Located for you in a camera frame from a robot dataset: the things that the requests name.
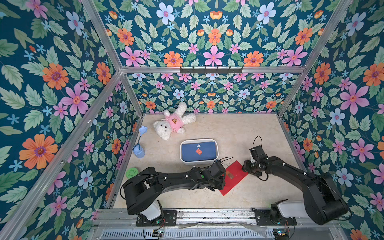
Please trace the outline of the red envelope gold sticker back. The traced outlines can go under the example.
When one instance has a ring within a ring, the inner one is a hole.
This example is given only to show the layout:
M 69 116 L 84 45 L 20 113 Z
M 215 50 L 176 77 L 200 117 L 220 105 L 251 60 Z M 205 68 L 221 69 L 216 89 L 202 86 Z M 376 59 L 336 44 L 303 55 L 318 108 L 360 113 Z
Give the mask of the red envelope gold sticker back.
M 243 165 L 238 161 L 232 163 L 229 167 L 226 168 L 225 174 L 225 186 L 220 193 L 225 196 L 228 192 L 230 192 L 233 188 L 239 184 L 248 173 L 243 171 Z

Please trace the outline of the navy blue envelope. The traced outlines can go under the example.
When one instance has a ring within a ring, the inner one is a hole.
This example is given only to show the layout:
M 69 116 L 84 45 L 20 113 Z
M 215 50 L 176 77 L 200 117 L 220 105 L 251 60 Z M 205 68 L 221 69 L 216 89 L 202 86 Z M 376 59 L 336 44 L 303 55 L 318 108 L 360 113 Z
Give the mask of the navy blue envelope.
M 215 160 L 218 156 L 215 142 L 182 144 L 184 162 L 201 162 Z

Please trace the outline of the white plastic storage box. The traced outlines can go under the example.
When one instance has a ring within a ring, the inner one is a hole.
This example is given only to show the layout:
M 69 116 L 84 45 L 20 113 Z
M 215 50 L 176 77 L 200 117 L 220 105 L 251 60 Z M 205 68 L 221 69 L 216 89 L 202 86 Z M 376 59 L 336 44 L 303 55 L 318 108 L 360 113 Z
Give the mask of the white plastic storage box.
M 204 143 L 204 142 L 215 142 L 216 143 L 216 147 L 217 147 L 217 158 L 215 160 L 218 159 L 219 157 L 219 148 L 218 148 L 218 144 L 215 140 L 213 139 L 195 139 L 195 140 L 185 140 L 183 141 L 181 144 L 180 144 L 180 160 L 185 164 L 185 165 L 188 165 L 188 166 L 197 166 L 197 165 L 209 165 L 209 164 L 212 164 L 215 160 L 211 160 L 211 161 L 201 161 L 201 162 L 184 162 L 182 160 L 182 144 L 187 144 L 187 143 Z

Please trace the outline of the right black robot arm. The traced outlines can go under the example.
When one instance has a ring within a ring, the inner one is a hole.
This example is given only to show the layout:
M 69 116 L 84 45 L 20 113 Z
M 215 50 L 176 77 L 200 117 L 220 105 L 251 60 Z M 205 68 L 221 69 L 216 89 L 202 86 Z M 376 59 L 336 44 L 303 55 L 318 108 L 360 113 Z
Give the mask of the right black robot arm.
M 305 213 L 314 223 L 324 225 L 349 212 L 350 208 L 330 175 L 307 173 L 276 156 L 268 157 L 262 146 L 252 147 L 250 153 L 253 160 L 244 162 L 243 172 L 257 178 L 260 178 L 262 173 L 273 175 L 298 188 L 303 193 Z

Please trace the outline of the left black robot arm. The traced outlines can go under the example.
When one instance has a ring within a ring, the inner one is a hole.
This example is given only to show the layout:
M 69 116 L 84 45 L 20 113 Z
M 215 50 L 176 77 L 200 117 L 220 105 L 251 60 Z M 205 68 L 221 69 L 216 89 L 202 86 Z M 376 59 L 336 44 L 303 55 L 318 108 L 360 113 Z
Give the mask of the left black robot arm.
M 222 190 L 225 186 L 226 169 L 219 160 L 208 167 L 196 168 L 183 173 L 157 172 L 148 167 L 123 183 L 122 195 L 129 215 L 146 210 L 163 193 L 176 190 Z

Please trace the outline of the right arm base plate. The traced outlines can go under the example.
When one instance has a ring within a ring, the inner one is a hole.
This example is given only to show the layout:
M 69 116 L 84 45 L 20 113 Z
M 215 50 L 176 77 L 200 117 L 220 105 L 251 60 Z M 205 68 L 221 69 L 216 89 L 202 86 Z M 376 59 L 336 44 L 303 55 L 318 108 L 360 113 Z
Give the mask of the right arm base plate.
M 277 209 L 252 208 L 258 226 L 296 226 L 295 218 L 285 218 Z

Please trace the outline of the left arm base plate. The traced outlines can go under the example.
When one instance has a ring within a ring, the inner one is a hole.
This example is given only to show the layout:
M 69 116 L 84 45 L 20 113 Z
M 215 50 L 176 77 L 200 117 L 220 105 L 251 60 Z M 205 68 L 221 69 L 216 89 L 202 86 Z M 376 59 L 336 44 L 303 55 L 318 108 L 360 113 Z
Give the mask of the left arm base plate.
M 176 210 L 163 210 L 163 214 L 154 220 L 148 220 L 148 218 L 142 214 L 139 214 L 136 220 L 136 227 L 167 227 L 175 226 L 177 221 Z

